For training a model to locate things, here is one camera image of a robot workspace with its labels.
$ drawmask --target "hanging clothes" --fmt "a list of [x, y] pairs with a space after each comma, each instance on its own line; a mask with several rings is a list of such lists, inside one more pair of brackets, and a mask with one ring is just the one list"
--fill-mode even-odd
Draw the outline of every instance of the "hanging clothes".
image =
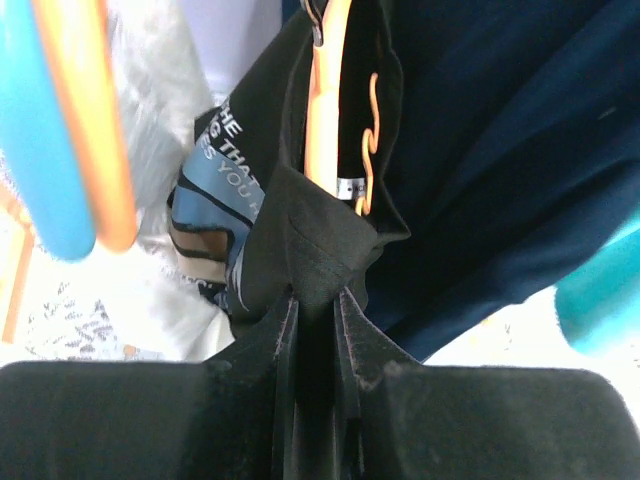
[[418, 359], [584, 263], [640, 195], [635, 0], [395, 3], [387, 182], [412, 237], [369, 318]]
[[[171, 235], [183, 261], [194, 267], [190, 271], [205, 265], [215, 273], [215, 262], [224, 264], [226, 295], [214, 301], [230, 309], [236, 335], [259, 321], [289, 285], [302, 292], [303, 318], [317, 318], [347, 285], [364, 306], [366, 269], [385, 244], [408, 236], [385, 186], [402, 98], [389, 3], [352, 3], [339, 94], [338, 176], [355, 185], [364, 176], [363, 134], [374, 125], [370, 79], [379, 75], [382, 127], [372, 156], [371, 215], [358, 216], [336, 198], [340, 192], [328, 195], [301, 172], [312, 61], [311, 25], [303, 11], [228, 101], [196, 122], [197, 146], [173, 196]], [[217, 232], [227, 232], [228, 243], [212, 242]]]

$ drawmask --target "plastic bag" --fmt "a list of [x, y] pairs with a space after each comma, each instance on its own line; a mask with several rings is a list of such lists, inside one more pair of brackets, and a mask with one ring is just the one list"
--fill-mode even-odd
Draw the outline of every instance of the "plastic bag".
[[227, 315], [161, 260], [139, 243], [123, 255], [97, 244], [85, 264], [93, 272], [85, 288], [97, 289], [123, 343], [168, 361], [204, 361], [233, 341]]
[[193, 148], [194, 118], [213, 98], [178, 2], [110, 0], [108, 10], [136, 207], [148, 209], [166, 201]]

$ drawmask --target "black fabric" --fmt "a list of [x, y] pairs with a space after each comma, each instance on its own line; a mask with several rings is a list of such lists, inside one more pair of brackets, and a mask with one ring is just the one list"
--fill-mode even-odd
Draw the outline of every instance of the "black fabric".
[[601, 377], [424, 367], [348, 289], [332, 306], [299, 322], [287, 291], [203, 364], [0, 370], [0, 477], [638, 478], [634, 424]]
[[203, 364], [1, 369], [0, 478], [270, 478], [279, 355], [297, 313], [287, 292]]
[[396, 2], [387, 184], [411, 229], [369, 318], [422, 360], [586, 261], [640, 198], [637, 0]]
[[224, 292], [226, 285], [223, 283], [214, 283], [214, 282], [198, 282], [198, 293], [209, 303], [218, 304], [218, 306], [224, 308], [226, 306], [219, 305], [218, 298], [220, 293]]
[[[635, 426], [619, 395], [592, 372], [389, 364], [362, 410], [370, 413], [363, 439], [371, 478], [640, 475]], [[375, 416], [380, 411], [388, 415]]]
[[[238, 149], [266, 194], [241, 259], [229, 266], [235, 335], [259, 321], [289, 285], [298, 295], [302, 318], [317, 317], [346, 285], [364, 305], [366, 269], [386, 243], [408, 236], [384, 183], [402, 98], [402, 73], [388, 24], [388, 13], [377, 1], [352, 3], [341, 74], [339, 176], [344, 178], [364, 175], [362, 135], [373, 126], [368, 85], [372, 73], [379, 75], [381, 130], [372, 157], [369, 217], [359, 217], [301, 173], [312, 59], [305, 12], [293, 16], [229, 98], [228, 107], [244, 130]], [[198, 119], [196, 137], [220, 115], [219, 108]], [[223, 142], [221, 137], [210, 140], [214, 148]]]

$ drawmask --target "clothes hanger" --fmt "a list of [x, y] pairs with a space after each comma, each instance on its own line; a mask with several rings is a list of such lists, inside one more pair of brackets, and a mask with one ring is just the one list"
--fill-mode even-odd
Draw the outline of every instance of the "clothes hanger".
[[[320, 188], [337, 196], [338, 125], [340, 74], [344, 40], [352, 0], [329, 0], [324, 15], [313, 0], [300, 0], [313, 23], [313, 61], [309, 79], [307, 107], [305, 176]], [[378, 75], [371, 76], [369, 98], [374, 127], [366, 129], [362, 138], [362, 161], [366, 174], [365, 195], [356, 200], [358, 215], [371, 213], [373, 166], [370, 154], [378, 149], [380, 112], [376, 97]]]
[[44, 247], [77, 261], [96, 234], [33, 8], [0, 1], [0, 149]]
[[9, 240], [2, 252], [5, 261], [0, 272], [0, 340], [13, 343], [24, 318], [20, 307], [35, 245], [35, 227], [24, 205], [2, 184], [0, 208], [5, 222], [3, 236]]
[[106, 40], [104, 0], [32, 0], [100, 243], [123, 252], [137, 223]]

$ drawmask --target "hanger hook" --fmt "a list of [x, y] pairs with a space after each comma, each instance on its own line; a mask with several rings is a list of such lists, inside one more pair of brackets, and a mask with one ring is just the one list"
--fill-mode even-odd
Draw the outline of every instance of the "hanger hook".
[[307, 12], [307, 15], [309, 15], [311, 23], [313, 23], [313, 44], [316, 47], [321, 47], [324, 43], [322, 13], [320, 13], [320, 9], [318, 9], [313, 0], [300, 0], [300, 5], [302, 5], [302, 9]]

